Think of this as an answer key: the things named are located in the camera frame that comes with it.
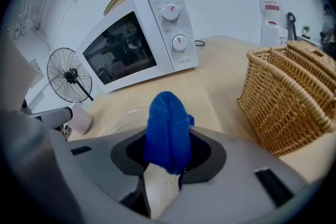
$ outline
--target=clear plastic lid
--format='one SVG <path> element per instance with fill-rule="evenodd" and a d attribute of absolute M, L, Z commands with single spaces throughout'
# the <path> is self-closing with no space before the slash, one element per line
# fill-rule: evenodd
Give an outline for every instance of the clear plastic lid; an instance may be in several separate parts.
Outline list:
<path fill-rule="evenodd" d="M 125 132 L 134 128 L 147 125 L 149 108 L 137 108 L 129 111 L 117 121 L 104 128 L 99 136 Z"/>

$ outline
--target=blue towel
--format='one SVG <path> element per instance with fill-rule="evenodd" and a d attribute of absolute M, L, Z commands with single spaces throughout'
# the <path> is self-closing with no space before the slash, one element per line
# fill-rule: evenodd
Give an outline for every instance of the blue towel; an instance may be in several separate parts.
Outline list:
<path fill-rule="evenodd" d="M 151 103 L 143 159 L 170 174 L 183 174 L 192 159 L 189 125 L 195 125 L 182 102 L 171 92 L 159 93 Z"/>

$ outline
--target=microwave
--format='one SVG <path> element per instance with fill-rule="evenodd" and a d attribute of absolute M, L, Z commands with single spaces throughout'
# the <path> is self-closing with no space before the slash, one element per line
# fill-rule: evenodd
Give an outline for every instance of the microwave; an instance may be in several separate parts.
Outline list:
<path fill-rule="evenodd" d="M 94 26 L 76 53 L 103 92 L 198 66 L 184 0 L 126 0 Z"/>

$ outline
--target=black electric fan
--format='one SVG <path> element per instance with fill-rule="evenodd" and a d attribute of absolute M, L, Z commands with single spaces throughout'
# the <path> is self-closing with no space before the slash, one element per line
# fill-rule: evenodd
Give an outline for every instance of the black electric fan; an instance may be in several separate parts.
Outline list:
<path fill-rule="evenodd" d="M 91 76 L 73 50 L 55 50 L 49 57 L 47 74 L 52 89 L 63 100 L 71 103 L 80 103 L 86 98 L 93 100 Z"/>

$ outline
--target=power cord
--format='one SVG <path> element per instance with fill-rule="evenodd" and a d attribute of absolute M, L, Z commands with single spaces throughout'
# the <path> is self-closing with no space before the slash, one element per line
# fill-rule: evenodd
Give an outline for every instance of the power cord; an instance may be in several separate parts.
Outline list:
<path fill-rule="evenodd" d="M 204 41 L 201 41 L 201 40 L 195 40 L 195 43 L 196 42 L 200 42 L 201 44 L 195 44 L 197 47 L 204 47 L 205 46 L 205 42 Z"/>

